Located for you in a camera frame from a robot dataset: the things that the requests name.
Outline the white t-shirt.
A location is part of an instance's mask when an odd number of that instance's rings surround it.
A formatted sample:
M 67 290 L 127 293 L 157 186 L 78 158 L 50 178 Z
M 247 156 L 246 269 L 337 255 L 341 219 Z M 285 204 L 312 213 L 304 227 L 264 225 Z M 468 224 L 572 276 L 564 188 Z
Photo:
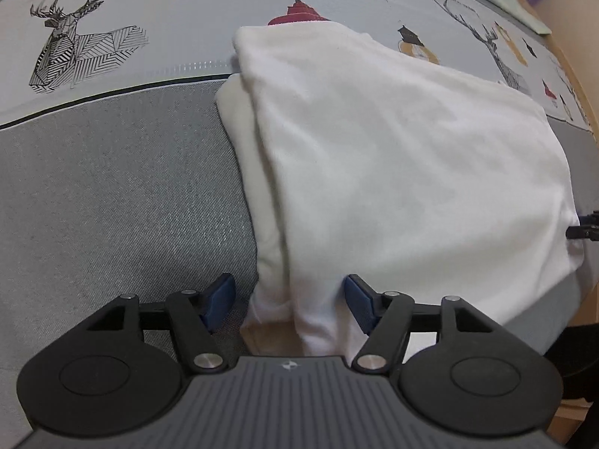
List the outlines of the white t-shirt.
M 530 97 L 332 21 L 242 27 L 234 49 L 216 105 L 257 244 L 252 353 L 354 357 L 350 274 L 505 323 L 583 263 L 569 163 Z

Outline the deer-print grey bed sheet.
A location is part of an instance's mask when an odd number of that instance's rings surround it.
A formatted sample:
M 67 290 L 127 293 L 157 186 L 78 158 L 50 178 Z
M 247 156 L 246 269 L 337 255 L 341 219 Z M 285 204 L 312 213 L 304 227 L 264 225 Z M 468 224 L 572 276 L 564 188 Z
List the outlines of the deer-print grey bed sheet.
M 258 280 L 238 161 L 215 104 L 232 39 L 295 0 L 1 1 L 1 444 L 31 431 L 18 373 L 123 294 L 143 302 L 223 273 L 240 328 Z M 301 0 L 396 49 L 408 27 L 444 66 L 514 84 L 548 115 L 576 207 L 598 205 L 583 93 L 544 37 L 488 0 Z

